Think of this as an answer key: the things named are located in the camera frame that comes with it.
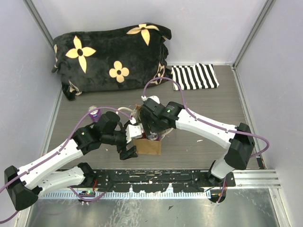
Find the purple soda can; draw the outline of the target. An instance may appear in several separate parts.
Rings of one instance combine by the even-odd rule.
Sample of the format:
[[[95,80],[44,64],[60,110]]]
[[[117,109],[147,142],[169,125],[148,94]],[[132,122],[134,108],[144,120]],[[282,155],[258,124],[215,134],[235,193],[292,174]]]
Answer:
[[[150,135],[147,136],[147,139],[152,141],[160,141],[161,135],[159,133],[151,133]]]

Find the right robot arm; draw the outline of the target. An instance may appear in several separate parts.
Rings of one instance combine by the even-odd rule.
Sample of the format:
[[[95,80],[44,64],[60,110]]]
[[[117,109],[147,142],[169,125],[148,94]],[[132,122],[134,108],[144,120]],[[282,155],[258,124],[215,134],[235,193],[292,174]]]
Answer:
[[[226,149],[208,170],[207,179],[212,186],[222,185],[227,174],[233,170],[245,170],[255,146],[248,125],[214,121],[176,102],[164,106],[149,97],[141,105],[139,117],[146,135],[173,128],[192,132]]]

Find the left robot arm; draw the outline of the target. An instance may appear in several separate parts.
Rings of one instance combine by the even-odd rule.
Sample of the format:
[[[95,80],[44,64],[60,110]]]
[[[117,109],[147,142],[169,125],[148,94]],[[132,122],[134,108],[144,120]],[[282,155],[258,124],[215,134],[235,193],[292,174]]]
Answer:
[[[108,111],[97,122],[77,128],[61,145],[39,159],[19,168],[7,167],[4,189],[15,210],[21,211],[51,191],[74,185],[90,187],[96,177],[88,163],[80,163],[63,172],[58,169],[102,144],[115,146],[121,160],[137,157],[136,147],[127,146],[141,136],[142,129],[134,118],[122,124],[118,114]]]

